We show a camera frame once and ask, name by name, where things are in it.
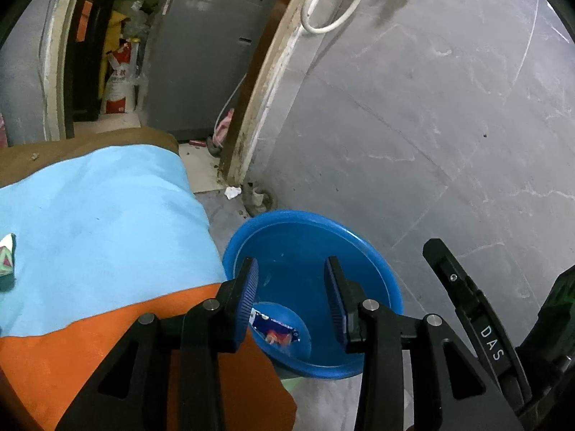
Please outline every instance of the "gray washing machine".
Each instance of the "gray washing machine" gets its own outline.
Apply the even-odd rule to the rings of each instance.
[[[146,47],[142,123],[180,141],[211,135],[276,1],[163,0]]]

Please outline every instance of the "blue plastic basin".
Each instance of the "blue plastic basin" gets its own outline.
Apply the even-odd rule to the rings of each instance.
[[[326,217],[289,210],[261,214],[242,225],[230,240],[224,253],[228,279],[235,277],[248,256],[259,263],[256,302],[289,308],[309,331],[311,353],[303,358],[286,354],[254,334],[272,360],[295,374],[343,379],[360,374],[363,368],[363,355],[346,354],[335,338],[323,279],[328,256],[338,257],[346,277],[360,282],[369,298],[403,313],[401,293],[383,257],[351,230]]]

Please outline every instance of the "orange cloth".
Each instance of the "orange cloth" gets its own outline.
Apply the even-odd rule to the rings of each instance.
[[[102,359],[140,314],[160,319],[187,312],[216,295],[217,284],[184,290],[74,322],[39,337],[0,338],[0,368],[45,431],[58,421]],[[228,431],[289,431],[295,402],[251,336],[235,354],[220,355]]]
[[[92,2],[84,1],[82,7],[82,14],[80,15],[80,22],[78,23],[78,32],[76,33],[76,42],[83,42],[86,39],[86,31],[88,30],[88,20],[90,19],[90,11],[92,11]]]

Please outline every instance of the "screw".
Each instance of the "screw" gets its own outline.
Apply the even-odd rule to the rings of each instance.
[[[202,303],[203,309],[207,311],[214,311],[220,307],[220,302],[215,298],[207,299]]]
[[[138,322],[144,326],[151,324],[156,316],[153,315],[151,312],[145,312],[138,318]]]
[[[430,314],[427,316],[427,324],[436,328],[443,324],[443,321],[437,314]]]
[[[573,359],[569,355],[563,355],[555,361],[556,366],[563,372],[571,365]]]
[[[377,311],[380,307],[380,304],[372,299],[363,300],[362,305],[368,311]]]

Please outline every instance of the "red object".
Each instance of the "red object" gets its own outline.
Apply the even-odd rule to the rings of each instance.
[[[126,97],[120,100],[108,100],[106,102],[106,113],[124,113],[126,111]]]
[[[266,335],[266,342],[270,345],[288,347],[291,344],[291,334],[278,334],[275,330],[270,330]]]
[[[188,144],[191,146],[197,146],[199,148],[205,148],[206,146],[206,142],[202,139],[190,139],[188,141]]]
[[[132,53],[132,45],[130,42],[123,43],[118,50],[113,51],[111,54],[118,63],[130,63],[130,54]]]

